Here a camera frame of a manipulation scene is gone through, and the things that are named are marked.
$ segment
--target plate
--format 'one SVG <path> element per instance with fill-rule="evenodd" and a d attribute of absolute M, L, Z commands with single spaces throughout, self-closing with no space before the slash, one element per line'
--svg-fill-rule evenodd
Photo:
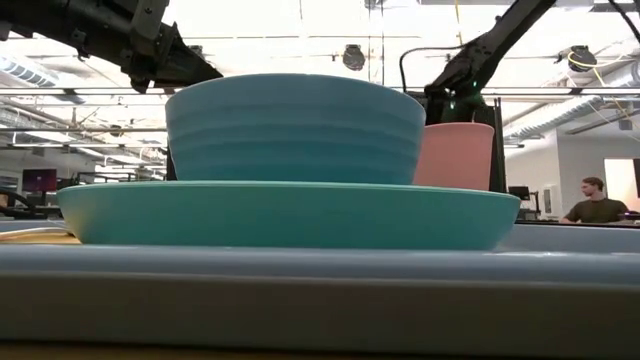
<path fill-rule="evenodd" d="M 489 250 L 513 227 L 507 194 L 422 186 L 170 181 L 58 193 L 83 244 Z"/>

